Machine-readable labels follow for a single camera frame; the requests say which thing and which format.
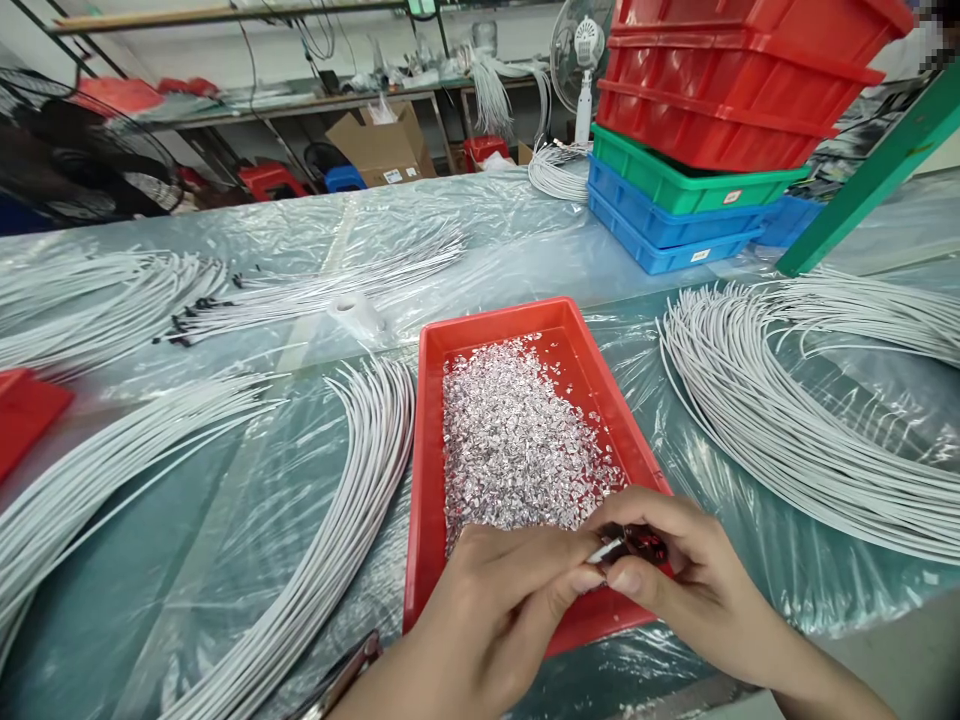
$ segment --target blue plastic crate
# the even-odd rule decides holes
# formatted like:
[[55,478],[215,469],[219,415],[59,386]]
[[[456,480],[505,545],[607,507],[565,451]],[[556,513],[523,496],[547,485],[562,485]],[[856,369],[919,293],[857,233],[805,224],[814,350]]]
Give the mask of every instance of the blue plastic crate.
[[602,160],[590,156],[592,194],[602,197],[655,248],[719,240],[761,227],[775,205],[736,207],[693,215],[673,215],[644,194]]
[[723,260],[740,253],[751,240],[759,237],[763,228],[691,245],[675,248],[655,248],[618,213],[606,200],[596,193],[590,194],[590,209],[613,236],[620,241],[633,259],[649,275],[659,275],[672,270],[701,265],[705,262]]
[[773,205],[773,212],[764,220],[763,235],[757,238],[757,245],[790,247],[825,207],[824,203],[814,200],[784,195],[777,200]]

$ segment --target stacked crates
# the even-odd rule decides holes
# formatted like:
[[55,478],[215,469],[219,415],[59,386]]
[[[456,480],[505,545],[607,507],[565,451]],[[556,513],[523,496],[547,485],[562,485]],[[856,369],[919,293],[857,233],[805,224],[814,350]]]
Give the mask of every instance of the stacked crates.
[[618,0],[591,209],[651,274],[768,228],[788,244],[791,218],[819,207],[788,207],[784,190],[912,27],[902,0]]

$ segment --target tape roll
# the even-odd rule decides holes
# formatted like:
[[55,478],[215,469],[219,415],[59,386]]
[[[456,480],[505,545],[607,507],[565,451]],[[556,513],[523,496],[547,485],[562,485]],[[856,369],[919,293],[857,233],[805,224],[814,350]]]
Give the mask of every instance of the tape roll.
[[386,330],[387,323],[363,293],[349,293],[330,301],[327,313],[337,320],[357,340],[376,340]]

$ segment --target workbench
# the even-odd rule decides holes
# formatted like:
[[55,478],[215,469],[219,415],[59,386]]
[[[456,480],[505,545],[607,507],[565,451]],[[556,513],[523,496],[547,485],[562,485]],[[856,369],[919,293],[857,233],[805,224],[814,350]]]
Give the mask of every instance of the workbench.
[[[207,166],[217,173],[222,181],[241,186],[243,183],[236,174],[240,157],[230,147],[218,128],[237,123],[261,122],[273,134],[290,162],[305,178],[310,180],[313,175],[304,167],[300,155],[290,147],[273,121],[280,118],[358,110],[370,103],[377,102],[379,93],[313,97],[311,96],[312,90],[320,84],[319,80],[291,80],[288,84],[291,88],[288,101],[284,102],[284,98],[280,97],[267,107],[257,107],[256,105],[251,107],[244,103],[230,106],[218,105],[204,107],[197,111],[184,112],[181,115],[164,113],[162,120],[151,119],[150,113],[147,113],[137,118],[137,121],[150,132],[176,132],[196,151]],[[503,84],[505,88],[510,90],[535,85],[536,82],[532,77],[504,78]],[[454,101],[454,94],[460,96],[462,111]],[[462,134],[464,138],[473,137],[473,125],[468,103],[470,95],[475,95],[475,90],[472,82],[467,79],[444,81],[443,83],[424,85],[419,88],[398,89],[386,93],[387,99],[391,102],[430,103],[430,108],[437,121],[437,127],[440,130],[443,152],[451,174],[456,172],[456,163],[450,149],[450,140],[443,114],[440,111],[440,104],[447,102],[451,106],[451,111],[456,113],[459,128],[457,128],[455,134]]]
[[[831,262],[960,295],[960,258],[944,257],[960,249],[951,220],[958,202],[960,176],[915,180]],[[760,590],[793,625],[811,635],[844,635],[960,586],[960,568],[867,545],[775,498],[713,446],[667,382],[655,319],[668,299],[683,287],[770,279],[777,259],[771,251],[650,277],[585,206],[542,195],[522,170],[3,242],[6,260],[42,262],[58,248],[107,252],[139,244],[215,255],[251,273],[255,265],[315,272],[382,258],[441,223],[459,224],[469,249],[422,287],[379,303],[391,335],[378,352],[414,370],[425,323],[571,296],[673,490],[718,515]],[[817,340],[811,334],[807,342]],[[269,350],[275,352],[247,360]],[[347,443],[343,409],[323,378],[341,359],[363,352],[321,313],[190,349],[148,344],[77,383],[74,406],[0,486],[0,499],[8,501],[84,438],[188,379],[226,367],[275,369],[289,375],[269,395],[290,402],[189,458],[41,586],[2,679],[0,716],[63,717],[69,709],[77,718],[152,719],[210,671],[276,597],[322,521]],[[955,370],[862,349],[784,362],[796,366],[820,402],[877,443],[960,471]],[[379,627],[387,644],[398,637],[409,510],[408,473],[336,615],[261,717],[292,709],[366,631]],[[551,659],[512,717],[601,720],[628,710],[630,718],[688,717],[748,692],[654,623]]]

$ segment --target cable bundle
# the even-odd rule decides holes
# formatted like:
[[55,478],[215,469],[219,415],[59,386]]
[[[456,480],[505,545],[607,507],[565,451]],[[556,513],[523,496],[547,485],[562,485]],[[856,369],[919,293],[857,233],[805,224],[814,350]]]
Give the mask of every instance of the cable bundle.
[[513,137],[510,98],[497,75],[495,63],[493,58],[480,53],[474,54],[470,65],[470,75],[477,92],[476,128],[484,135],[509,139]]
[[818,404],[768,344],[778,320],[751,288],[685,290],[663,320],[671,385],[731,458],[798,510],[861,540],[960,564],[960,477],[890,453]]
[[226,279],[223,262],[174,253],[68,256],[42,269],[12,272],[0,294],[11,308],[8,312],[5,302],[6,329],[43,320],[37,317],[41,312],[93,295],[82,298],[84,309],[0,339],[0,370],[30,367],[44,379],[73,380],[134,352],[171,313],[207,299]]
[[888,350],[960,368],[960,300],[833,270],[779,282],[765,297],[778,319],[804,329],[804,338],[816,330],[863,335],[900,346]]
[[373,299],[414,285],[463,255],[464,235],[459,230],[441,230],[413,249],[336,273],[266,275],[260,280],[234,276],[247,292],[229,301],[201,302],[186,314],[173,318],[174,330],[165,337],[186,345],[214,335],[289,320],[326,310],[341,295],[363,293]]
[[500,76],[509,78],[533,75],[540,91],[540,124],[537,137],[549,134],[553,112],[553,91],[543,63],[504,63],[484,53],[472,53],[470,74],[477,93],[476,128],[484,135],[513,137],[510,98]]
[[[24,490],[0,516],[0,668],[43,579],[188,457],[277,405],[259,399],[263,383],[274,377],[205,380],[163,395],[67,453]],[[176,460],[77,537],[114,491],[173,456]]]
[[0,286],[0,332],[63,303],[132,280],[140,269],[136,253],[88,258],[65,253],[37,267],[13,267]]
[[530,183],[538,190],[560,200],[586,202],[586,174],[575,174],[563,165],[572,160],[583,160],[593,150],[593,143],[585,145],[560,145],[542,142],[534,149],[533,159],[527,166]]
[[413,443],[407,369],[372,360],[345,383],[349,448],[336,496],[286,587],[257,623],[161,720],[245,720],[280,685],[332,615],[373,545]]

